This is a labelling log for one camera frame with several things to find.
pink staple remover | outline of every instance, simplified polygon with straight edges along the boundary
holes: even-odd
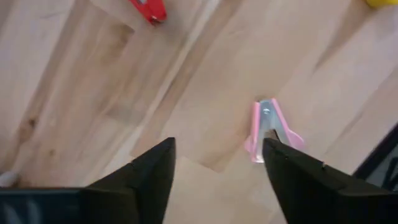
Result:
[[[264,162],[262,157],[262,141],[266,133],[275,130],[281,143],[295,149],[304,148],[304,140],[287,126],[278,102],[272,98],[254,103],[251,135],[245,142],[253,162]]]

light wood surface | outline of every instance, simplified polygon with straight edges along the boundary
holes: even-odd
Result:
[[[127,0],[2,7],[0,167],[22,185],[84,186],[174,136],[165,223],[281,223],[243,150],[254,100],[276,97],[305,152],[349,174],[398,121],[396,7],[165,5],[157,27]]]

yellow object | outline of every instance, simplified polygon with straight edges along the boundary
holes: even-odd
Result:
[[[391,4],[398,4],[398,0],[366,0],[372,7],[381,7]]]

red object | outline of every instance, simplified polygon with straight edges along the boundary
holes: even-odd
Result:
[[[150,23],[162,22],[166,20],[167,13],[162,0],[130,0],[139,12]]]

wood grain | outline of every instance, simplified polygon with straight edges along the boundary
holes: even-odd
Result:
[[[398,121],[396,7],[165,0],[154,27],[125,0],[34,1],[0,3],[0,168],[23,186],[87,185],[175,136],[165,223],[283,223],[243,150],[254,100],[347,173]]]

